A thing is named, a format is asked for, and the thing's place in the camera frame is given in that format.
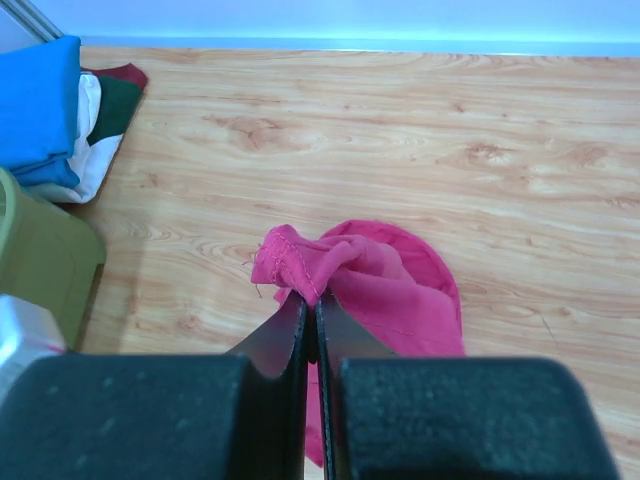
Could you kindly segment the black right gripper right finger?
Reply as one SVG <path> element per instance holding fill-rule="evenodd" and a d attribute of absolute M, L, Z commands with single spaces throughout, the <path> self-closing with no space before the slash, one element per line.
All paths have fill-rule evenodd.
<path fill-rule="evenodd" d="M 616 479 L 586 393 L 544 358 L 406 358 L 315 309 L 329 479 Z"/>

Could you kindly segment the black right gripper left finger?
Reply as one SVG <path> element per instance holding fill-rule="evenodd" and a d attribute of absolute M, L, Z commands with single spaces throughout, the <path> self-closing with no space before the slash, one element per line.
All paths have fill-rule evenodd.
<path fill-rule="evenodd" d="M 273 353 L 41 357 L 1 403 L 5 479 L 298 479 L 302 311 L 252 343 Z"/>

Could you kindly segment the magenta pink t shirt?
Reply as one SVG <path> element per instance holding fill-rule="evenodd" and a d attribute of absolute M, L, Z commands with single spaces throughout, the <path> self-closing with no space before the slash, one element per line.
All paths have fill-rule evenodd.
<path fill-rule="evenodd" d="M 404 230 L 375 221 L 348 221 L 317 240 L 288 225 L 272 229 L 259 247 L 251 279 L 279 289 L 281 311 L 299 307 L 304 372 L 303 461 L 324 468 L 315 309 L 333 294 L 342 308 L 395 354 L 406 358 L 466 357 L 459 291 L 434 250 Z M 274 341 L 252 343 L 254 330 L 229 352 L 273 353 Z"/>

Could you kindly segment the olive green plastic basket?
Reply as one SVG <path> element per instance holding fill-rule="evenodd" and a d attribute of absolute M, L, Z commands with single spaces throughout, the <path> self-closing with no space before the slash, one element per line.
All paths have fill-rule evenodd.
<path fill-rule="evenodd" d="M 84 333 L 94 276 L 105 260 L 90 225 L 1 171 L 1 292 L 48 310 L 70 348 Z"/>

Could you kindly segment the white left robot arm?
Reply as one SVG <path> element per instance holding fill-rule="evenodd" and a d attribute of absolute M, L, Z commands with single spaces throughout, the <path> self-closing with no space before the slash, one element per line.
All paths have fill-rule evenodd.
<path fill-rule="evenodd" d="M 67 351 L 53 315 L 14 296 L 1 295 L 1 400 L 35 361 Z"/>

